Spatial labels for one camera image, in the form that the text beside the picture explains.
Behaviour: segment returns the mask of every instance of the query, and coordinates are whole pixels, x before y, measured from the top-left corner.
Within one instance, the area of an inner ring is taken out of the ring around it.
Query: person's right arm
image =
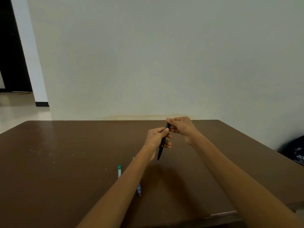
[[[304,227],[289,208],[223,155],[188,117],[169,119],[170,131],[185,136],[248,227]]]

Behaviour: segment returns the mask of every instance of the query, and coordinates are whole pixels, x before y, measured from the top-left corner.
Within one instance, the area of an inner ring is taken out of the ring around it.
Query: person's left arm
[[[143,172],[148,163],[153,160],[161,139],[165,136],[172,138],[172,135],[168,134],[169,129],[164,129],[149,130],[146,142],[140,152],[77,228],[120,227]],[[165,148],[171,148],[171,143],[168,140],[166,140]]]

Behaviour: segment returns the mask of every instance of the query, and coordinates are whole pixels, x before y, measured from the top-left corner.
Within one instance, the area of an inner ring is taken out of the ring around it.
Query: tabletop
[[[196,128],[292,209],[304,168],[219,120]],[[74,228],[165,121],[27,121],[0,134],[0,227]],[[203,227],[236,211],[198,154],[174,134],[134,192],[122,227]]]

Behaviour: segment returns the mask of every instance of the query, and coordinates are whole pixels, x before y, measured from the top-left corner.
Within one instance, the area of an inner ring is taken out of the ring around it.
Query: person's right hand
[[[188,144],[192,136],[199,133],[189,117],[167,118],[166,121],[171,124],[170,131],[183,135]]]

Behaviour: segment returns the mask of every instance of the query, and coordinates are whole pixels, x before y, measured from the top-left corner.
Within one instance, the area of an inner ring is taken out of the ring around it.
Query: forearm
[[[143,147],[116,183],[95,204],[77,228],[120,227],[138,183],[149,163],[150,156]]]
[[[249,227],[303,227],[291,210],[203,135],[196,133],[191,145]]]

